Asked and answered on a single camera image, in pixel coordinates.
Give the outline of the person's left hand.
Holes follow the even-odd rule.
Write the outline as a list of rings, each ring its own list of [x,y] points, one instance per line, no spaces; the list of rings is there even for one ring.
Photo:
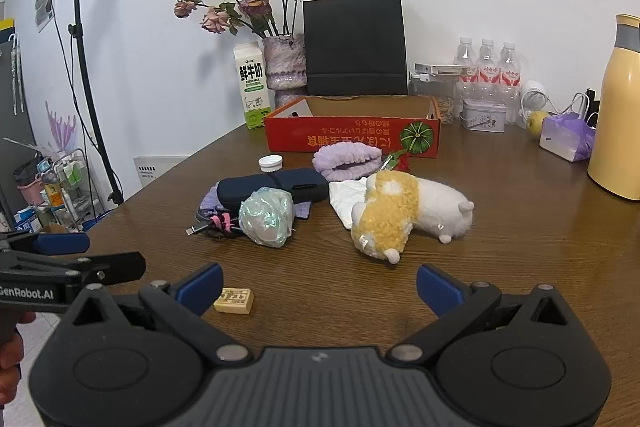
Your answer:
[[[12,338],[3,343],[0,351],[0,405],[4,407],[15,399],[21,380],[20,363],[24,358],[24,341],[17,329]]]

